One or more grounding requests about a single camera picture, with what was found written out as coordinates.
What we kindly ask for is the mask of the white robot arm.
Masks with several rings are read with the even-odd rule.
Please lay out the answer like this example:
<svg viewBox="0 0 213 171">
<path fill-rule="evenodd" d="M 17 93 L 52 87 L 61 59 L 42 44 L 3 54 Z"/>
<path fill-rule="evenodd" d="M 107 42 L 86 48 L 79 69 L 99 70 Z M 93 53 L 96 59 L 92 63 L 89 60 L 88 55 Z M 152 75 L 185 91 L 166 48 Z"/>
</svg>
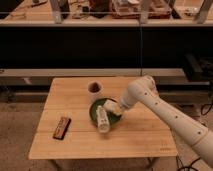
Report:
<svg viewBox="0 0 213 171">
<path fill-rule="evenodd" d="M 120 98 L 123 109 L 130 109 L 137 102 L 153 111 L 203 160 L 213 163 L 213 132 L 162 100 L 157 94 L 154 79 L 149 75 L 130 82 Z"/>
</svg>

